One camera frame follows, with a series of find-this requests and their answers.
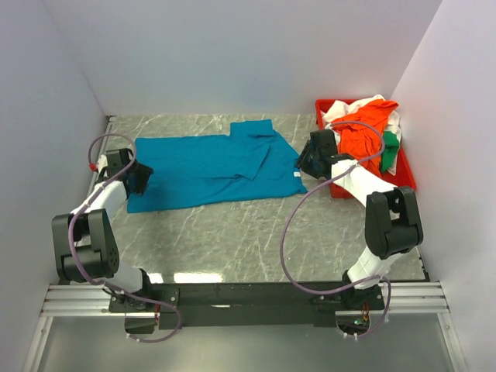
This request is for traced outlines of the blue t shirt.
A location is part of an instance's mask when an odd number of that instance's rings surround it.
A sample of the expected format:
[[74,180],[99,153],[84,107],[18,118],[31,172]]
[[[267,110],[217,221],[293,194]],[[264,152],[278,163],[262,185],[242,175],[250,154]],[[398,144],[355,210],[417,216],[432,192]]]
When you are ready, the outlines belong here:
[[307,189],[298,153],[269,119],[233,122],[227,135],[136,139],[137,160],[151,167],[129,213],[159,212],[220,202],[286,198]]

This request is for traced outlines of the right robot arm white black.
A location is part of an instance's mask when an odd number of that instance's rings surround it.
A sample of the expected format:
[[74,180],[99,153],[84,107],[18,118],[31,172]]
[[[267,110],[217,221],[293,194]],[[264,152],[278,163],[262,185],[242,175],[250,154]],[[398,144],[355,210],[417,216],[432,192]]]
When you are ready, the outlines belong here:
[[330,129],[310,133],[296,167],[314,178],[332,179],[365,208],[366,247],[344,275],[350,284],[340,290],[343,305],[357,309],[367,300],[367,289],[376,285],[401,255],[423,241],[415,191],[389,183],[351,155],[339,153]]

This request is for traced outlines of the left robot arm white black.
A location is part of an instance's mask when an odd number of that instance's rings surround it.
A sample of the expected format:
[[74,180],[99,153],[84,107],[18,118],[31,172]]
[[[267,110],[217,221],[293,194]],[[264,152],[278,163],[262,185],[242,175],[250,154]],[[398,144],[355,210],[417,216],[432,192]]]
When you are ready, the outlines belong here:
[[71,254],[72,236],[88,276],[108,289],[127,291],[128,303],[144,312],[153,306],[155,293],[145,270],[120,262],[111,219],[129,197],[143,194],[153,169],[135,160],[129,148],[102,154],[92,167],[98,176],[91,193],[80,206],[51,222],[57,275],[64,283],[86,281]]

